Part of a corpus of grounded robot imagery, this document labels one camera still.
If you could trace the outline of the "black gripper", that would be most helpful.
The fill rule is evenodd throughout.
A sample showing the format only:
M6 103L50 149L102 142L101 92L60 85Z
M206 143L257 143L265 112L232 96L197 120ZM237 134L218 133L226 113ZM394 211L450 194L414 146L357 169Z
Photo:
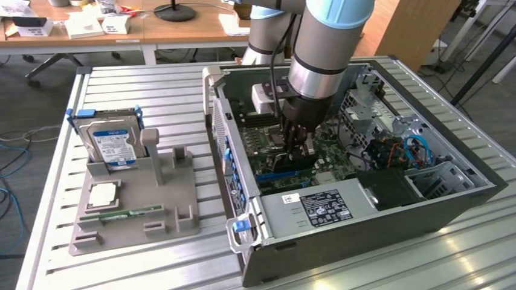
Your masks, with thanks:
M308 131L313 131L322 123L329 110L329 97L322 99L304 98L301 96L288 98L282 105L282 125L300 125Z

